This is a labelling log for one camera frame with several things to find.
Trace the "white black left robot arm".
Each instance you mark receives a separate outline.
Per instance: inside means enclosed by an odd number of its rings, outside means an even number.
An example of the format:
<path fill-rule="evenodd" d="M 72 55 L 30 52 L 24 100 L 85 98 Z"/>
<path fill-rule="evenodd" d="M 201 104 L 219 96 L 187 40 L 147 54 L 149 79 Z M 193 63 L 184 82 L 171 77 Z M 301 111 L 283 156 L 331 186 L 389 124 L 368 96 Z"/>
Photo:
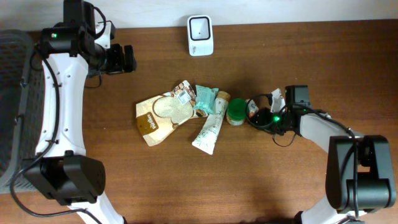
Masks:
<path fill-rule="evenodd" d="M 101 161 L 86 155 L 83 92 L 88 77 L 133 72 L 133 48 L 113 42 L 115 26 L 87 1 L 65 1 L 63 21 L 42 30 L 38 55 L 44 69 L 42 129 L 35 160 L 22 175 L 47 199 L 85 223 L 125 223 L 104 191 Z"/>

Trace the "beige brown snack pouch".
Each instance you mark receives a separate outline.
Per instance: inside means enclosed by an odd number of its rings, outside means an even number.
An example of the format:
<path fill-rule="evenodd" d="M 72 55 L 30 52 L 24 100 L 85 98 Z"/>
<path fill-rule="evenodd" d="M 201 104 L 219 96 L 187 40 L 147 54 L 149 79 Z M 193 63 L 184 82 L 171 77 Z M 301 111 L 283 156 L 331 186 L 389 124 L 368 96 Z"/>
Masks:
<path fill-rule="evenodd" d="M 148 146 L 161 143 L 189 119 L 206 118 L 208 113 L 195 110 L 197 95 L 184 80 L 171 91 L 154 96 L 136 105 L 136 124 Z"/>

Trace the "green lid jar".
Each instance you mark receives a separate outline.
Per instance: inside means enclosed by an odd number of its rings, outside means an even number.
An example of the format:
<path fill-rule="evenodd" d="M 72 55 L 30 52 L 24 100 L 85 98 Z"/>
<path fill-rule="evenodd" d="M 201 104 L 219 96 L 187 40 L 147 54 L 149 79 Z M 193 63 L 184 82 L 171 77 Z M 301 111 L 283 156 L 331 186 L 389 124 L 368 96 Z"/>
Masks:
<path fill-rule="evenodd" d="M 246 120 L 246 102 L 241 98 L 235 98 L 228 104 L 226 120 L 232 126 L 240 126 Z"/>

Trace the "white bamboo print tube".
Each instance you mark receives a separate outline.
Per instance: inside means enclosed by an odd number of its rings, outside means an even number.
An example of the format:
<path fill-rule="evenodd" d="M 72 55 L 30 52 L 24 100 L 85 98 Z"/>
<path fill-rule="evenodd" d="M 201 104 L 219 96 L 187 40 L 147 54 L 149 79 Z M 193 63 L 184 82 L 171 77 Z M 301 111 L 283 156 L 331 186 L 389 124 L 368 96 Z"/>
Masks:
<path fill-rule="evenodd" d="M 192 146 L 212 155 L 220 133 L 224 116 L 231 96 L 225 91 L 219 91 L 214 102 L 214 114 L 210 114 Z"/>

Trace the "teal snack packet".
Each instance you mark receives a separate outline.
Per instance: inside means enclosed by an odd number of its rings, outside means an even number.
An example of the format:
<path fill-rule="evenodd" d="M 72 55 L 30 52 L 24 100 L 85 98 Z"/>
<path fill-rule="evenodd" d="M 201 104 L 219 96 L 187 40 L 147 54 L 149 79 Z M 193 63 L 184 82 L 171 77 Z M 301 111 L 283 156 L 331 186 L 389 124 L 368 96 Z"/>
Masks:
<path fill-rule="evenodd" d="M 195 85 L 197 97 L 195 98 L 195 106 L 193 109 L 202 110 L 207 114 L 214 113 L 215 98 L 219 92 L 218 88 L 208 88 L 205 86 Z"/>

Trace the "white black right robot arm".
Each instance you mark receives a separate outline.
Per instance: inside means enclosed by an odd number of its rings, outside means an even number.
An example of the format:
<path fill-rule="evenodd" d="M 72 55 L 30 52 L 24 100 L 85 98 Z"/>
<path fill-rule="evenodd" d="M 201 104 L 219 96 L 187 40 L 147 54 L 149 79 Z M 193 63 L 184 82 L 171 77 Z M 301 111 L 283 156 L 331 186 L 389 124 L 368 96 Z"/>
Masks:
<path fill-rule="evenodd" d="M 290 85 L 265 95 L 270 107 L 249 114 L 254 98 L 247 100 L 248 123 L 272 136 L 288 131 L 314 142 L 328 154 L 326 195 L 293 223 L 360 223 L 360 217 L 391 208 L 397 199 L 388 140 L 364 135 L 314 109 L 306 85 Z"/>

